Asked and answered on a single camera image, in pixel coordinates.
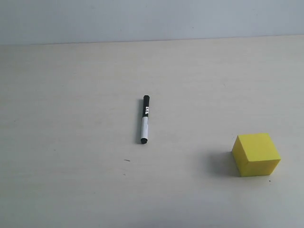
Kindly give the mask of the black and white marker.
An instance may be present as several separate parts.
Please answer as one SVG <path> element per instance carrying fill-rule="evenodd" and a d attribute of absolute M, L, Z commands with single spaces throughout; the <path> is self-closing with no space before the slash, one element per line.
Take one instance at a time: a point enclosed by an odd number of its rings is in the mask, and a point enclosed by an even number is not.
<path fill-rule="evenodd" d="M 143 97 L 143 109 L 142 109 L 142 129 L 141 129 L 141 144 L 148 142 L 148 127 L 149 127 L 149 107 L 150 107 L 150 96 L 145 95 Z"/>

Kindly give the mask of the yellow foam cube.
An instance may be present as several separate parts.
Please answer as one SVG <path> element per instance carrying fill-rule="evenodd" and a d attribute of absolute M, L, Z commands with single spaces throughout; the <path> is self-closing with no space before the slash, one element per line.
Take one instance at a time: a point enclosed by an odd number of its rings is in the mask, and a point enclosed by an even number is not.
<path fill-rule="evenodd" d="M 281 157 L 267 133 L 238 135 L 232 155 L 241 177 L 270 175 Z"/>

